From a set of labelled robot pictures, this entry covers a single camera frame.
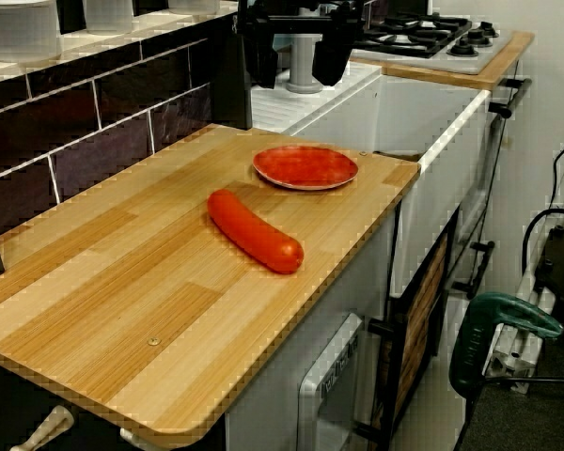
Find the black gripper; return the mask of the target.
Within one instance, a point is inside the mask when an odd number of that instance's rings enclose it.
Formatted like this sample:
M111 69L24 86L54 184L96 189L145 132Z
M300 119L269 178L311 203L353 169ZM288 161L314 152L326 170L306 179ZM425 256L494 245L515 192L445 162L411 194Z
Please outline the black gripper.
M316 27L313 77L324 86L337 84L358 37L365 1L239 1L237 26L244 27L245 63L253 81L274 89L278 54L270 24Z

